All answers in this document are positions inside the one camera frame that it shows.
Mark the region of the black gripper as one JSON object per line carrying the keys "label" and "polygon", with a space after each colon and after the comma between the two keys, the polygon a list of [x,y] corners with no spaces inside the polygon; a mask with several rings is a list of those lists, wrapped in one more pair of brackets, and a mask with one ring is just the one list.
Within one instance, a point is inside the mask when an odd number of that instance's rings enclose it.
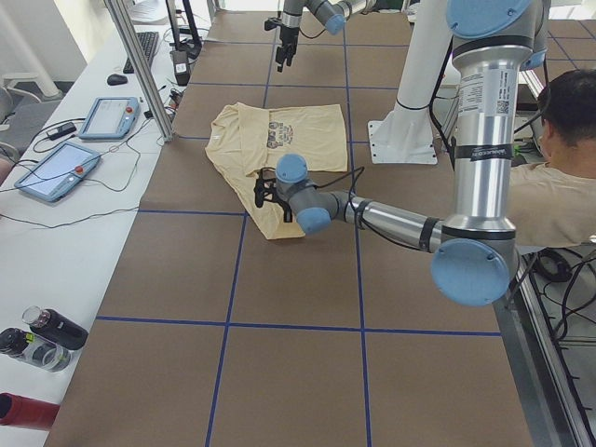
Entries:
{"label": "black gripper", "polygon": [[277,71],[283,72],[285,66],[290,67],[296,54],[299,29],[282,25],[280,27],[280,45],[276,50]]}
{"label": "black gripper", "polygon": [[291,206],[288,202],[281,200],[280,207],[283,209],[283,222],[289,224],[293,221]]}

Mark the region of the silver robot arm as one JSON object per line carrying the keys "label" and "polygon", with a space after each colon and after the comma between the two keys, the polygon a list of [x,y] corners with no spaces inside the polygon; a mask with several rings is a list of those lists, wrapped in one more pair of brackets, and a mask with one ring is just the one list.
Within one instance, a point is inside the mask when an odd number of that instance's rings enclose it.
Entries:
{"label": "silver robot arm", "polygon": [[437,288],[461,305],[500,299],[517,269],[507,219],[517,81],[544,59],[547,1],[451,1],[446,24],[461,75],[454,149],[454,212],[438,220],[359,197],[325,193],[305,160],[283,156],[273,181],[287,216],[312,234],[340,219],[432,254]]}
{"label": "silver robot arm", "polygon": [[303,10],[306,8],[330,34],[338,34],[346,22],[354,15],[378,10],[374,0],[345,0],[332,4],[327,0],[290,0],[285,1],[281,12],[276,17],[264,22],[264,29],[280,29],[281,43],[276,50],[277,70],[282,73],[284,66],[290,67],[297,52]]}

